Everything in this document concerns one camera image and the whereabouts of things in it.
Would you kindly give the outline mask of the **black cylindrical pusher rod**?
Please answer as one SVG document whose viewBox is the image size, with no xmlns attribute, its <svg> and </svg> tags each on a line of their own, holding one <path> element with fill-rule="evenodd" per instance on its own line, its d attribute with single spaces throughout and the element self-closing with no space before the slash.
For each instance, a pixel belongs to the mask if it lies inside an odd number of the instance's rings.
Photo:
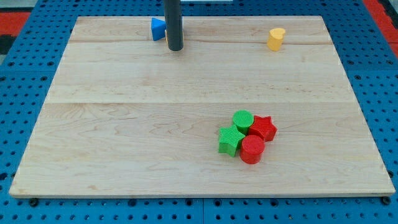
<svg viewBox="0 0 398 224">
<path fill-rule="evenodd" d="M 164 16 L 169 41 L 168 47 L 172 51 L 180 51 L 183 49 L 180 0 L 164 0 Z"/>
</svg>

